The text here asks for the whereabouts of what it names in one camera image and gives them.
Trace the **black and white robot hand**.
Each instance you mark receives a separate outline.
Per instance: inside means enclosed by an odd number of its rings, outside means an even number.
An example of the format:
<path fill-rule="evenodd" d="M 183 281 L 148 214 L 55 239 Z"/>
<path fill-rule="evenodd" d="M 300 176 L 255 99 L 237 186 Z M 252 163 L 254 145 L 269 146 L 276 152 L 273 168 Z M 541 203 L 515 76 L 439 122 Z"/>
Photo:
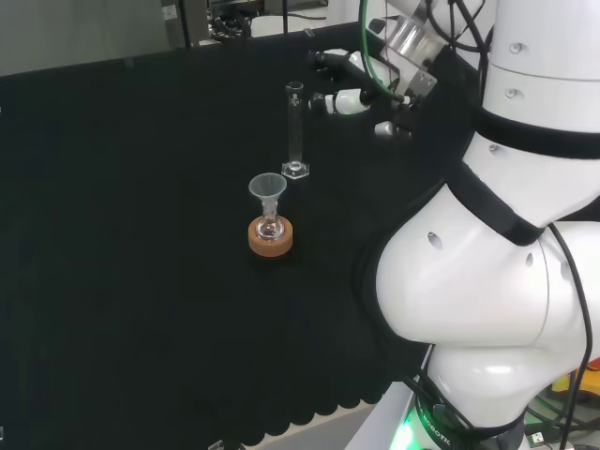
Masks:
<path fill-rule="evenodd" d="M 358 82 L 330 94 L 312 94 L 308 108 L 319 115 L 351 117 L 386 103 L 391 116 L 373 127 L 374 136 L 385 143 L 408 143 L 418 136 L 423 113 L 444 87 L 457 89 L 458 98 L 467 102 L 479 97 L 474 70 L 446 46 L 421 57 L 387 47 L 376 56 L 337 48 L 310 51 L 307 61 L 331 80 L 348 77 Z"/>

